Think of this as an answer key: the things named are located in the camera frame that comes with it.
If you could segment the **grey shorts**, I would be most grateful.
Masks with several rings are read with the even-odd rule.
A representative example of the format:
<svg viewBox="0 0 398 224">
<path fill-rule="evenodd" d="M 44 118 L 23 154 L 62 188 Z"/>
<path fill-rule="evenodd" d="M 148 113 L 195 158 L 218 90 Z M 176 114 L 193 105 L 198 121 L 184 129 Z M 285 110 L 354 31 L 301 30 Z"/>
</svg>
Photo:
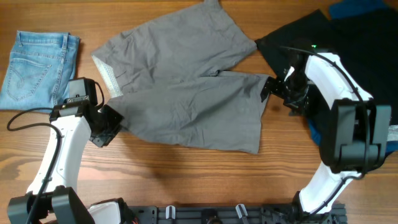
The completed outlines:
<svg viewBox="0 0 398 224">
<path fill-rule="evenodd" d="M 122 32 L 91 56 L 126 131 L 255 154 L 267 76 L 234 67 L 256 49 L 218 1 L 204 1 Z"/>
</svg>

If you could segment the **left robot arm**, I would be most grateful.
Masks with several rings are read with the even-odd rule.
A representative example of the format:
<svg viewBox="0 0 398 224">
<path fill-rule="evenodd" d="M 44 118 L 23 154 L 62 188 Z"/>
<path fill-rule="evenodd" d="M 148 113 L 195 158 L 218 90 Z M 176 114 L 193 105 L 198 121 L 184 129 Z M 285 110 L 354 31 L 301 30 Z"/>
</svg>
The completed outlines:
<svg viewBox="0 0 398 224">
<path fill-rule="evenodd" d="M 69 82 L 70 96 L 50 109 L 50 139 L 40 169 L 25 195 L 10 199 L 11 223 L 40 223 L 54 213 L 55 223 L 124 223 L 124 203 L 112 199 L 86 208 L 76 193 L 88 142 L 107 146 L 121 130 L 123 116 L 98 103 L 100 85 L 89 78 Z"/>
</svg>

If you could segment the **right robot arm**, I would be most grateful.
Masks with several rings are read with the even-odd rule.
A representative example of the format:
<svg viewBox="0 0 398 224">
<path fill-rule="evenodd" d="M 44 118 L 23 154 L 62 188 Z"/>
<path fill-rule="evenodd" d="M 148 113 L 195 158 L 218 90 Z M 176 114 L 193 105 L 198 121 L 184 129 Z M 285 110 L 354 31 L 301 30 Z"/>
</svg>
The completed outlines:
<svg viewBox="0 0 398 224">
<path fill-rule="evenodd" d="M 319 145 L 322 162 L 308 185 L 295 194 L 285 218 L 292 223 L 322 222 L 348 184 L 383 165 L 391 107 L 375 104 L 337 54 L 314 45 L 286 50 L 290 67 L 284 78 L 267 79 L 261 100 L 275 95 L 292 114 L 309 117 L 315 113 L 308 94 L 314 86 L 329 117 Z"/>
</svg>

